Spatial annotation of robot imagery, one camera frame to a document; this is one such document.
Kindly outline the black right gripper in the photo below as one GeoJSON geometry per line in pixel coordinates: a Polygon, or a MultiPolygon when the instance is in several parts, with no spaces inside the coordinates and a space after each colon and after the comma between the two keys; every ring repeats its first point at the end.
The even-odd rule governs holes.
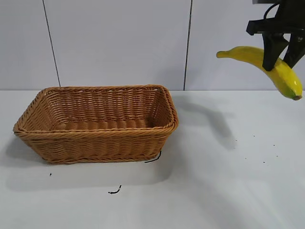
{"type": "Polygon", "coordinates": [[[263,68],[271,71],[288,45],[284,62],[294,67],[305,54],[305,2],[303,0],[271,0],[272,5],[260,20],[249,21],[246,31],[250,35],[262,34],[264,41],[263,68]],[[284,38],[290,33],[290,41],[284,38]]]}

